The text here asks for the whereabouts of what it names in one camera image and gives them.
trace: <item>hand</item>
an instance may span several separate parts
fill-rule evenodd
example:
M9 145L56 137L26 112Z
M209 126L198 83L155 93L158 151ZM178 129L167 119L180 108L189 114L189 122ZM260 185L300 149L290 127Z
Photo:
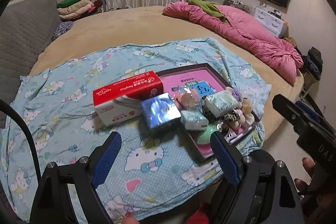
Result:
M127 212L126 215L123 217L121 224L140 224L140 223L133 217L132 213Z
M302 158L302 165L303 168L306 170L310 177L313 176L315 163L312 159L303 157ZM300 192L306 192L308 190L308 184L300 179L294 179L294 183L296 188ZM329 180L321 187L321 191L323 194L317 196L316 201L317 204L322 208L327 208L330 203L336 198L336 191L335 191L335 179Z

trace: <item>tray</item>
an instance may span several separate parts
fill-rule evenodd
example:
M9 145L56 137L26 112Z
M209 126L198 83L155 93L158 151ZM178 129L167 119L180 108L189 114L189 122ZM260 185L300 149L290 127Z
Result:
M157 75L163 83L164 92L168 92L172 98L179 92L179 87L184 85L195 88L201 97L222 91L225 87L231 86L217 71L214 70L214 68L207 63L163 70L157 72ZM252 114L255 119L254 123L249 128L241 128L239 131L235 131L237 136L229 140L229 144L237 145L253 130L258 122L260 122L260 119L253 111ZM196 143L199 132L187 131L187 133L192 143L197 148L196 154L200 161L204 161L213 155L210 144L199 145Z

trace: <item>beige bedsheet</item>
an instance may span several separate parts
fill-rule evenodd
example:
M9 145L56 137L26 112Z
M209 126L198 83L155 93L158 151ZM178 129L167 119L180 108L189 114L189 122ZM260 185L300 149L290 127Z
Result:
M200 25L163 16L162 9L162 6L153 6L118 10L78 20L74 22L71 30L57 38L40 54L30 75L54 68L69 59L126 43L159 44L189 38L214 37L226 48L249 62L258 74L272 85L262 119L267 139L283 120L272 107L274 95L281 93L294 101L303 86L302 74L298 72L295 85L292 87L246 50Z

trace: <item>white cabinet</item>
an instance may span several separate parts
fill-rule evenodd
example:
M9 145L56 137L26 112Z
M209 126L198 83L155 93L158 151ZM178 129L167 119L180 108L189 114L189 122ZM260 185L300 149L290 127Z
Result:
M254 18L276 37L284 37L288 26L279 18L271 15L260 8L255 9Z

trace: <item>gray sofa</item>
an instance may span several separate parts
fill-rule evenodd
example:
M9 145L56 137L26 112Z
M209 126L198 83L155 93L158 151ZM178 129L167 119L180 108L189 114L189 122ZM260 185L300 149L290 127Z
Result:
M0 17L0 98L7 103L15 99L20 76L30 73L61 23L56 4L57 0L23 0L8 5ZM0 112L0 128L5 121ZM0 215L8 218L1 223L25 223L13 212L1 183Z

